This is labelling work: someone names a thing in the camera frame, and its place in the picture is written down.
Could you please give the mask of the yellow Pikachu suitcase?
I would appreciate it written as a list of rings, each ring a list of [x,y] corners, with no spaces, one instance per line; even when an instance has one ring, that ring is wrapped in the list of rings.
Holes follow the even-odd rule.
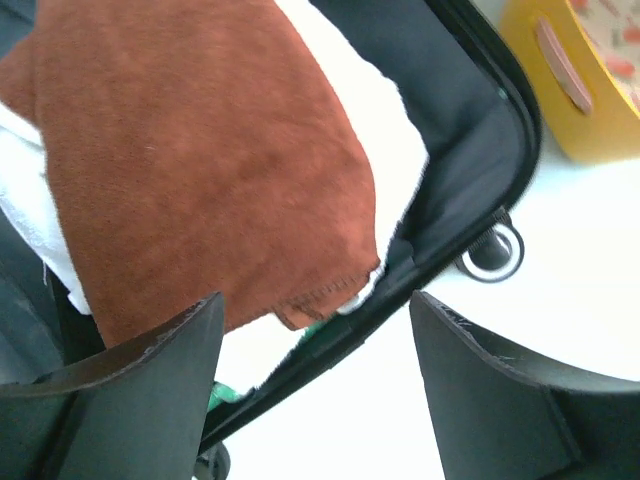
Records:
[[[387,273],[355,312],[325,323],[294,361],[206,414],[213,447],[360,347],[413,291],[498,225],[535,170],[541,120],[529,82],[469,1],[321,1],[356,50],[395,80],[431,161],[400,224]]]

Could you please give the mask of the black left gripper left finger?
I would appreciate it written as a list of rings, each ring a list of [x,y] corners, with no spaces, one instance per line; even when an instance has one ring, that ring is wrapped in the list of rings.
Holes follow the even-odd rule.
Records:
[[[133,340],[2,386],[2,478],[214,478],[201,437],[223,323],[214,294]]]

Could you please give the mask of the yellow plastic basket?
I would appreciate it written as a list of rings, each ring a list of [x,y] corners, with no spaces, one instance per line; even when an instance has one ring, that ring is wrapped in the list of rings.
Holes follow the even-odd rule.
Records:
[[[599,164],[638,157],[639,109],[618,88],[570,1],[508,1],[499,31],[571,160]]]

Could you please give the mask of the floral patterned pouch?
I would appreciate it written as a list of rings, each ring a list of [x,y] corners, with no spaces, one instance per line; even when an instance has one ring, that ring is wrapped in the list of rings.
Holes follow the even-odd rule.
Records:
[[[639,109],[639,0],[570,1],[618,88]]]

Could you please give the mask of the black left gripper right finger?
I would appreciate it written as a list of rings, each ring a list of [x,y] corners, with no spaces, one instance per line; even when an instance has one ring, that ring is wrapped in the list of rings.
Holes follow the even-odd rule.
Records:
[[[638,382],[551,359],[425,292],[410,315],[446,479],[638,478]]]

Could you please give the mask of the rust brown towel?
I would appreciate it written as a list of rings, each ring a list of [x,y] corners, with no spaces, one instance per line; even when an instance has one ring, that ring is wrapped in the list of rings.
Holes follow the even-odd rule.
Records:
[[[368,158],[272,1],[41,1],[1,63],[107,346],[219,291],[299,329],[379,266]]]

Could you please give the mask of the white towel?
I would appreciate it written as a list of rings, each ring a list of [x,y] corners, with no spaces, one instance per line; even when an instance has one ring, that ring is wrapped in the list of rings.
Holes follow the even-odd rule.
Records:
[[[362,59],[339,30],[308,1],[279,8],[310,48],[336,91],[371,165],[376,196],[375,238],[385,261],[396,223],[413,200],[428,153],[409,120],[397,85]],[[46,180],[40,132],[1,109],[1,210],[22,239],[62,281],[80,313],[91,309],[73,267]]]

